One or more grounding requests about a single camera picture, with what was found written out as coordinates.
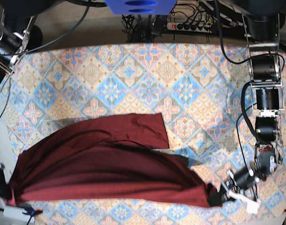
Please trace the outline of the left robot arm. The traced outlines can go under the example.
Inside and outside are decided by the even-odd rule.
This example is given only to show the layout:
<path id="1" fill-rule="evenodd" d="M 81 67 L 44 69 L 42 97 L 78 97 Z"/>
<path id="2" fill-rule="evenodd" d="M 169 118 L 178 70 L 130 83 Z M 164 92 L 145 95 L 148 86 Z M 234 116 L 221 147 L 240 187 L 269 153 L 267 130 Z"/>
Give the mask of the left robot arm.
<path id="1" fill-rule="evenodd" d="M 241 116 L 256 141 L 253 160 L 236 172 L 228 171 L 209 204 L 240 200 L 248 213 L 256 214 L 261 203 L 256 185 L 283 162 L 280 111 L 284 108 L 281 76 L 285 60 L 279 44 L 280 12 L 286 0 L 231 0 L 229 4 L 241 12 L 245 37 L 253 40 L 247 44 L 250 81 L 241 91 Z"/>

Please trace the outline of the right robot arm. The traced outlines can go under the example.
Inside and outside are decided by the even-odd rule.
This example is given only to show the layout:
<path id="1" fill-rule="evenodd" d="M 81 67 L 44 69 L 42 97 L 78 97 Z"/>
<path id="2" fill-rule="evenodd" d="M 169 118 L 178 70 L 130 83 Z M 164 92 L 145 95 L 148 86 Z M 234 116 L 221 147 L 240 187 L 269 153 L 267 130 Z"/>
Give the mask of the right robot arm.
<path id="1" fill-rule="evenodd" d="M 11 75 L 21 57 L 44 46 L 43 34 L 35 25 L 37 16 L 59 4 L 59 0 L 1 0 L 0 84 Z"/>

